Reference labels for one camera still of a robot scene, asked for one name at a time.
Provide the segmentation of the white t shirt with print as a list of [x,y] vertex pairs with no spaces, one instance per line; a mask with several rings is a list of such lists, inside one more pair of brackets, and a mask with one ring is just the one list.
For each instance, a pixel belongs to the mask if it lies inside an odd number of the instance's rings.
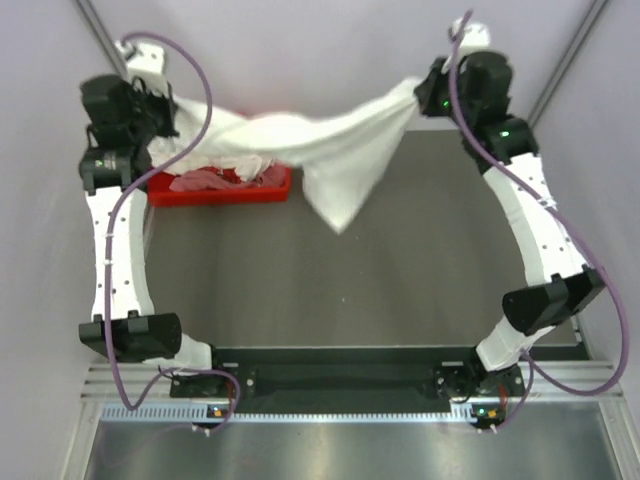
[[382,179],[417,113],[414,89],[419,82],[406,78],[384,95],[324,119],[290,112],[246,118],[178,98],[178,140],[187,146],[202,133],[196,147],[207,153],[258,154],[302,169],[306,199],[340,234]]

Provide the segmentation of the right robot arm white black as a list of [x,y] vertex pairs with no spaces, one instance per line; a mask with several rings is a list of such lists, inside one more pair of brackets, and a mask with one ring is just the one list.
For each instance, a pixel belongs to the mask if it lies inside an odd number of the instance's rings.
[[521,352],[581,312],[604,288],[547,210],[552,198],[539,145],[528,122],[508,111],[512,76],[503,54],[479,51],[464,58],[456,82],[469,129],[498,163],[484,159],[469,140],[463,147],[504,210],[526,279],[525,287],[503,296],[502,319],[471,356],[466,380],[481,396],[502,385],[502,371],[516,364]]

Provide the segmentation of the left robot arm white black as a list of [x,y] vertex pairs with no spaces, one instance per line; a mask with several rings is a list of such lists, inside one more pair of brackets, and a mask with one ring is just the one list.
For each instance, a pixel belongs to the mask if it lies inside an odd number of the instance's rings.
[[79,339],[120,363],[195,369],[194,387],[216,396],[227,374],[214,364],[213,348],[186,335],[176,314],[156,313],[147,286],[148,195],[137,181],[152,167],[148,144],[176,133],[174,102],[152,93],[140,78],[113,74],[83,82],[80,91],[90,123],[79,174],[93,222],[96,287],[91,319],[79,326]]

